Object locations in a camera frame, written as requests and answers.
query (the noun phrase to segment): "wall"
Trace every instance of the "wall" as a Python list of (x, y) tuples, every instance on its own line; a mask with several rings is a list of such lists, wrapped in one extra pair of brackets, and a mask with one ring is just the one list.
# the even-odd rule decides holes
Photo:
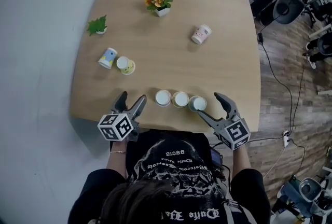
[(94, 0), (0, 0), (0, 217), (66, 223), (89, 172), (106, 165), (94, 123), (68, 115)]

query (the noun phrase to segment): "hair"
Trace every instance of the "hair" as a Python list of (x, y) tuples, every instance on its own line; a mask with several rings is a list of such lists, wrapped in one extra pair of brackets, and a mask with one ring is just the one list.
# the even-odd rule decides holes
[(169, 180), (139, 180), (121, 184), (106, 198), (100, 224), (153, 223), (161, 221), (167, 193), (173, 190)]

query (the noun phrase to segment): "flower pot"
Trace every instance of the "flower pot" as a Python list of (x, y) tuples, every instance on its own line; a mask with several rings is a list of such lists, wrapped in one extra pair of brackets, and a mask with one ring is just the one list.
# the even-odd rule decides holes
[(107, 27), (105, 28), (104, 31), (96, 31), (96, 33), (99, 34), (99, 35), (103, 35), (106, 32), (106, 30), (107, 30)]
[(155, 12), (157, 13), (157, 15), (159, 17), (165, 16), (171, 9), (168, 8), (167, 6), (164, 7), (159, 7), (155, 10)]

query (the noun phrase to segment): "shoe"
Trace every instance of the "shoe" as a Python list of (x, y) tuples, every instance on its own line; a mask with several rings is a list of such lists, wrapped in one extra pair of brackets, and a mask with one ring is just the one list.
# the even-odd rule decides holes
[(316, 63), (313, 63), (310, 61), (310, 56), (307, 56), (307, 60), (308, 60), (309, 64), (311, 65), (312, 69), (316, 69)]

